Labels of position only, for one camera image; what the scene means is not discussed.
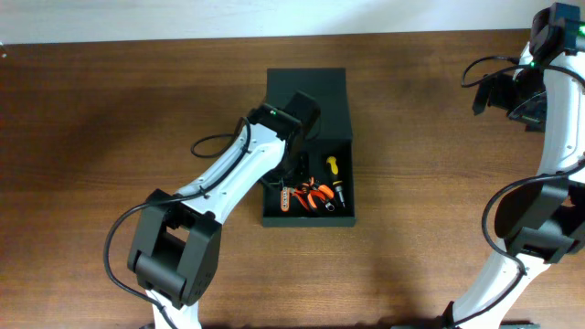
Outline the red diagonal cutting pliers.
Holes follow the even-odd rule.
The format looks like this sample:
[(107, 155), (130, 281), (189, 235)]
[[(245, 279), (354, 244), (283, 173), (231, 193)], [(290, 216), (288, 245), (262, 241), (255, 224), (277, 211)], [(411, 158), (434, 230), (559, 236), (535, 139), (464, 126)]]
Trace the red diagonal cutting pliers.
[(295, 197), (299, 203), (307, 210), (316, 212), (318, 206), (315, 199), (320, 197), (320, 193), (309, 187), (294, 188), (292, 196)]

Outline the orange bit holder strip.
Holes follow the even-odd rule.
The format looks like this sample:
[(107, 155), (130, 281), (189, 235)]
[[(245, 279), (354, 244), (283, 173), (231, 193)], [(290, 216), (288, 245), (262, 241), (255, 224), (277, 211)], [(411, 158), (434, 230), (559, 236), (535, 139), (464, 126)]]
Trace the orange bit holder strip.
[(280, 208), (282, 212), (290, 210), (290, 196), (291, 192), (288, 186), (284, 186), (280, 192)]

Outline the yellow black screwdriver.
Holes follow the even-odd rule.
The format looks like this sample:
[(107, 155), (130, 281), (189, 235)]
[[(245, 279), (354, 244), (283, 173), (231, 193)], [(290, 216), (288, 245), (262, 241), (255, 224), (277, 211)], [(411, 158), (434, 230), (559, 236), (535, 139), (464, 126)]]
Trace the yellow black screwdriver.
[(340, 169), (337, 164), (337, 159), (334, 156), (328, 156), (325, 160), (326, 166), (328, 167), (328, 173), (332, 187), (337, 195), (338, 201), (342, 208), (346, 208), (346, 199), (343, 190), (343, 180), (340, 178)]

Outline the orange needle-nose pliers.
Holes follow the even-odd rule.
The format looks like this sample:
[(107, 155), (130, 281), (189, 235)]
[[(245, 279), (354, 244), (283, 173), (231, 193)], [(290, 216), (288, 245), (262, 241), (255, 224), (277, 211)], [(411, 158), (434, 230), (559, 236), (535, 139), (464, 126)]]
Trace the orange needle-nose pliers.
[(332, 200), (335, 198), (334, 191), (329, 186), (321, 184), (313, 176), (299, 184), (297, 189), (303, 192), (304, 194), (309, 194), (310, 192), (313, 191), (320, 192), (328, 200)]

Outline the black box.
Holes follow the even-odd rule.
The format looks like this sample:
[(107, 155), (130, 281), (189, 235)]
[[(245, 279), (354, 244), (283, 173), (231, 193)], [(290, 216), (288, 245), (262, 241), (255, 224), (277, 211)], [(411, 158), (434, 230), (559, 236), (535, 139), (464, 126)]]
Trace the black box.
[[(320, 198), (315, 199), (318, 210), (307, 211), (293, 196), (290, 196), (290, 210), (282, 212), (282, 187), (264, 187), (261, 224), (265, 228), (353, 227), (356, 224), (353, 131), (346, 94), (346, 71), (340, 68), (267, 70), (266, 101), (270, 105), (294, 114), (289, 103), (298, 91), (311, 97), (320, 109), (320, 117), (301, 149), (309, 154), (309, 171), (299, 184), (313, 176), (334, 191), (325, 163), (328, 156), (334, 156), (343, 180), (346, 208), (341, 207), (334, 191), (333, 212), (324, 208)], [(293, 189), (299, 184), (288, 187)]]

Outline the silver ring wrench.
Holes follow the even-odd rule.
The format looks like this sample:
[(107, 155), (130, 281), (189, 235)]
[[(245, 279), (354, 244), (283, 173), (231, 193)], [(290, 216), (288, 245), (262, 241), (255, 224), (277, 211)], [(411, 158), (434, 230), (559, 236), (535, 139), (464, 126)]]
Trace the silver ring wrench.
[(325, 202), (324, 208), (329, 212), (333, 212), (335, 210), (335, 206), (331, 202)]

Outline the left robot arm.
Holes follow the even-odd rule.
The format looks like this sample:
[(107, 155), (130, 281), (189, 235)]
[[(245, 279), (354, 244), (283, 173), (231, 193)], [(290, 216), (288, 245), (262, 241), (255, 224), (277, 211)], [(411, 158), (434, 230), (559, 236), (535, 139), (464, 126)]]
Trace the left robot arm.
[(198, 301), (218, 268), (223, 224), (264, 176), (293, 171), (320, 114), (300, 91), (281, 109), (262, 104), (204, 174), (172, 195), (156, 189), (146, 198), (127, 266), (153, 306), (155, 328), (200, 326)]

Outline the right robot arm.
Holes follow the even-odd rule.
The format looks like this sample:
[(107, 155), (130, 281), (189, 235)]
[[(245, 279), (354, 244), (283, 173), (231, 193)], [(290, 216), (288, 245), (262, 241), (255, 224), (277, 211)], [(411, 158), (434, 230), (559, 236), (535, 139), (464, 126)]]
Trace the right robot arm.
[(492, 254), (471, 288), (450, 302), (443, 328), (499, 328), (527, 286), (584, 247), (584, 22), (576, 5), (537, 12), (530, 38), (509, 67), (464, 88), (477, 89), (474, 114), (506, 112), (545, 135), (537, 173), (497, 191), (481, 228)]

